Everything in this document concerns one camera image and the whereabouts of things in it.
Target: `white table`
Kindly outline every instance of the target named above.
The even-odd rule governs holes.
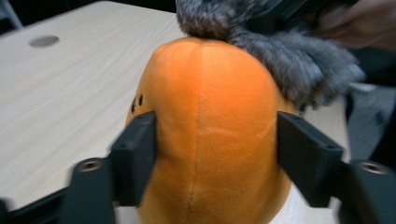
[[[47,35],[59,41],[29,45]],[[108,153],[151,53],[182,36],[175,14],[98,2],[0,37],[0,196],[11,208],[65,187],[75,163]],[[341,102],[307,118],[347,146]],[[120,216],[140,223],[132,208]],[[334,221],[294,189],[273,223]]]

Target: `fabric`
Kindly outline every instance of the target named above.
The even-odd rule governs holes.
[[[294,112],[241,49],[185,37],[148,62],[128,115],[154,110],[158,153],[143,223],[268,223],[290,181],[276,159],[276,111]]]

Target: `plush toy seam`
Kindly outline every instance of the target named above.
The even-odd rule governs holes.
[[[201,56],[201,59],[199,60],[199,62],[202,62],[203,60],[203,51],[200,49],[200,52],[201,52],[201,54],[200,54],[200,56]],[[202,74],[203,73],[203,66],[199,66],[199,68],[200,68],[200,73]],[[199,90],[199,92],[202,92],[201,91],[201,89],[202,89],[202,83],[203,83],[203,79],[202,78],[200,78],[199,79],[199,81],[200,81],[200,83],[199,83],[199,87],[200,87],[200,90]],[[202,115],[202,108],[201,108],[201,102],[202,102],[202,99],[203,99],[203,96],[202,96],[202,94],[200,94],[199,95],[199,98],[198,98],[198,101],[197,101],[197,114],[198,114],[198,116],[197,116],[197,120],[196,120],[196,125],[197,125],[197,130],[199,129],[199,127],[200,127],[200,122],[201,122],[201,115]],[[192,183],[191,183],[191,187],[190,187],[190,189],[189,189],[189,200],[188,200],[188,203],[187,203],[187,215],[186,215],[186,223],[192,223],[192,221],[193,220],[191,220],[191,209],[192,209],[192,204],[193,204],[193,200],[194,200],[194,197],[195,197],[195,191],[196,191],[196,184],[197,184],[197,178],[198,178],[198,158],[199,158],[199,145],[200,145],[200,143],[199,143],[199,139],[198,139],[198,136],[199,136],[199,132],[197,131],[197,133],[196,133],[196,142],[195,142],[195,146],[194,146],[194,156],[195,156],[195,158],[194,158],[194,170],[193,170],[193,175],[194,175],[194,177],[193,177],[193,180],[192,180]]]

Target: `person's hand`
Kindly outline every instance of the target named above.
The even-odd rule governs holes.
[[[351,48],[396,52],[396,0],[360,0],[337,7],[319,20],[317,34]]]

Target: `black eye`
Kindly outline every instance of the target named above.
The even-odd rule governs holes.
[[[142,105],[142,104],[143,104],[143,95],[141,95],[139,98],[139,105]]]
[[[136,108],[136,98],[134,98],[134,102],[132,103],[132,108],[131,108],[132,113],[134,113],[135,108]]]

